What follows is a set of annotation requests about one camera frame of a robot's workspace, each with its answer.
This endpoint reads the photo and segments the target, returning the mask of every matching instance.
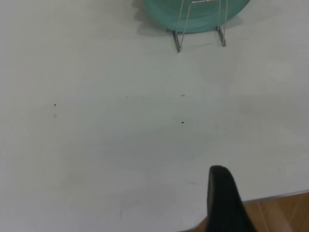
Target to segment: white table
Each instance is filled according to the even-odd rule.
[[[139,0],[1,1],[0,231],[185,230],[214,164],[243,200],[309,189],[308,8],[252,0],[177,54]]]

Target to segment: teal plate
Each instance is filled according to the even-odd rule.
[[[250,0],[229,0],[227,20],[236,16]],[[184,0],[183,12],[178,31],[182,32],[189,4],[192,0]],[[182,0],[144,0],[144,6],[149,15],[160,25],[170,30],[176,30]],[[221,20],[225,19],[226,0],[221,0]],[[219,0],[192,4],[186,32],[195,33],[214,29],[218,26]]]

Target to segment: wooden floor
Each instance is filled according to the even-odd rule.
[[[309,193],[245,204],[259,232],[309,232]],[[204,232],[204,220],[191,232]]]

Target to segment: stand leg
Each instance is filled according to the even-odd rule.
[[[182,41],[181,41],[181,43],[179,43],[178,29],[179,29],[180,19],[181,19],[182,12],[183,12],[183,2],[184,2],[184,0],[182,0],[182,5],[180,7],[180,12],[179,12],[179,17],[178,17],[177,28],[176,28],[176,30],[172,30],[172,35],[173,35],[173,38],[174,38],[174,41],[175,41],[175,45],[176,45],[176,49],[177,49],[178,53],[180,53],[180,51],[181,51],[181,49],[183,47],[183,40],[184,40],[184,36],[185,36],[185,31],[187,29],[187,25],[188,25],[188,20],[189,20],[192,4],[194,4],[194,3],[205,3],[205,2],[210,2],[210,1],[216,1],[216,0],[201,0],[201,1],[193,1],[193,2],[190,3],[189,9],[188,9],[188,14],[187,14],[185,25],[184,25],[184,29],[183,29]],[[219,34],[219,37],[220,37],[220,40],[221,40],[221,44],[222,44],[223,47],[226,47],[225,29],[226,29],[227,11],[228,11],[228,0],[226,0],[225,23],[224,23],[224,28],[223,28],[223,32],[222,32],[221,26],[220,26],[220,20],[221,20],[221,0],[219,0],[219,17],[218,17],[217,31],[218,31],[218,34]]]

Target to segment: metal plate stand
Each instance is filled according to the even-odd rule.
[[[174,41],[175,41],[175,44],[176,44],[176,49],[177,49],[178,53],[180,53],[180,51],[181,51],[181,49],[183,47],[183,39],[184,39],[184,35],[185,35],[185,30],[187,29],[187,25],[188,25],[188,20],[189,20],[192,4],[207,3],[207,2],[213,2],[213,1],[216,1],[216,0],[201,0],[201,1],[193,1],[193,2],[190,3],[189,8],[188,8],[187,19],[185,21],[185,25],[184,25],[184,29],[183,29],[182,41],[179,43],[179,39],[178,39],[177,34],[178,34],[178,27],[179,27],[180,19],[181,19],[182,12],[183,12],[183,2],[184,2],[184,0],[182,0],[182,6],[180,7],[180,13],[179,13],[179,18],[178,18],[177,29],[176,30],[172,30],[172,35],[173,35],[173,38],[174,38]],[[223,31],[222,31],[221,26],[220,26],[221,1],[222,0],[219,0],[219,19],[218,19],[217,32],[219,34],[222,46],[226,47],[225,29],[226,29],[226,19],[227,19],[227,11],[228,11],[228,0],[226,0],[225,22],[224,22],[224,25],[223,25]]]

